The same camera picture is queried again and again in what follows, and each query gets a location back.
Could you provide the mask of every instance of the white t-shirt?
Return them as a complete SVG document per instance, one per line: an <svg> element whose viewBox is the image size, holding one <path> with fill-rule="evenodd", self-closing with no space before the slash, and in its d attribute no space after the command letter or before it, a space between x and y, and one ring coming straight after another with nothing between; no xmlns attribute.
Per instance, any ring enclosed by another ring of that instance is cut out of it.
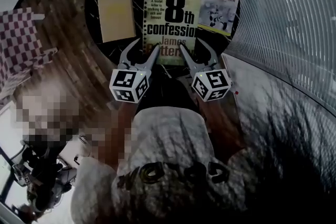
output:
<svg viewBox="0 0 336 224"><path fill-rule="evenodd" d="M131 130L117 172L96 159L82 159L71 202L76 224L122 214L136 197L148 212L164 218L162 193L192 199L193 187L203 183L223 200L230 199L234 189L236 208L245 209L244 174L235 166L237 156L228 165L215 158L198 113L168 106L145 109L134 117Z"/></svg>

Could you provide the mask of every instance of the small paperback book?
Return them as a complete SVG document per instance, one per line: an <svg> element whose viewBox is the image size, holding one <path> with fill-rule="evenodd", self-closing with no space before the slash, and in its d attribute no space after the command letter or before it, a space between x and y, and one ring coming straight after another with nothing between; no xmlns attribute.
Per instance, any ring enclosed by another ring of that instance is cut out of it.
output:
<svg viewBox="0 0 336 224"><path fill-rule="evenodd" d="M230 36L239 0L201 0L198 26Z"/></svg>
<svg viewBox="0 0 336 224"><path fill-rule="evenodd" d="M180 44L193 53L200 3L201 0L144 0L143 50L148 54L159 44L157 64L184 65Z"/></svg>
<svg viewBox="0 0 336 224"><path fill-rule="evenodd" d="M132 0L98 0L103 42L135 37Z"/></svg>

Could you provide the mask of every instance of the wooden floor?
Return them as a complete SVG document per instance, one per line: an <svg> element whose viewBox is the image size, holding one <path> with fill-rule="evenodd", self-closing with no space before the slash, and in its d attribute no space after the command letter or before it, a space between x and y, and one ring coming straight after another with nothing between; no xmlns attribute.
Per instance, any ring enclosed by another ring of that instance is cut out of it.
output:
<svg viewBox="0 0 336 224"><path fill-rule="evenodd" d="M78 103L86 121L107 109L106 104L113 100L108 85L114 65L88 33L84 1L23 0L21 4L45 14L46 18L37 23L38 36L43 48L59 49L52 63L34 71L32 78L15 91L18 108L28 109L30 116L39 116L42 107L56 109L55 103L61 104L61 114L69 113Z"/></svg>

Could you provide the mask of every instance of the photo on book cover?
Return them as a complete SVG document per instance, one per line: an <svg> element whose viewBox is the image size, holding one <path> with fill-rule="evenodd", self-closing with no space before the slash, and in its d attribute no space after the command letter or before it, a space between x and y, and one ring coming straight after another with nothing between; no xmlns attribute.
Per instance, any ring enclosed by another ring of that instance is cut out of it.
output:
<svg viewBox="0 0 336 224"><path fill-rule="evenodd" d="M198 26L230 36L238 2L239 0L201 0Z"/></svg>

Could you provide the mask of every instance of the checkered cloth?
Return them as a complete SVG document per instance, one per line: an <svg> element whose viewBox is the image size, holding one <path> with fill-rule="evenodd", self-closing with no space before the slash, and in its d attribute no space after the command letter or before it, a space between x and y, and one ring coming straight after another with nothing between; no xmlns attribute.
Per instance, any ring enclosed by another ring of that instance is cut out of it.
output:
<svg viewBox="0 0 336 224"><path fill-rule="evenodd" d="M57 52L42 50L33 19L31 8L0 13L0 100L13 94L32 68L51 62Z"/></svg>

